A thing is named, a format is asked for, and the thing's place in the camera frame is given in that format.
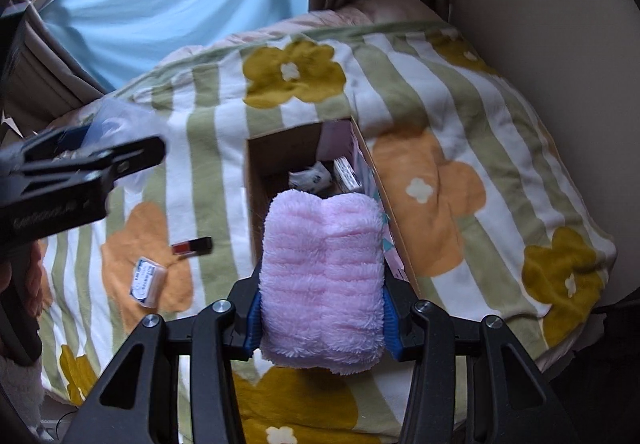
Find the person left hand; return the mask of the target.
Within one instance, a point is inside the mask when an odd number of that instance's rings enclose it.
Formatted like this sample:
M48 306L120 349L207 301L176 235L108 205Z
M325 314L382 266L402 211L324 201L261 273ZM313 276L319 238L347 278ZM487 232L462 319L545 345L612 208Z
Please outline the person left hand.
M43 267L41 264L42 252L38 242L33 242L30 246L29 267L26 271L25 285L27 288L27 299L25 308L32 317L38 317L42 312L43 292L41 279ZM0 291L6 290L12 277L12 268L9 262L2 262L0 266Z

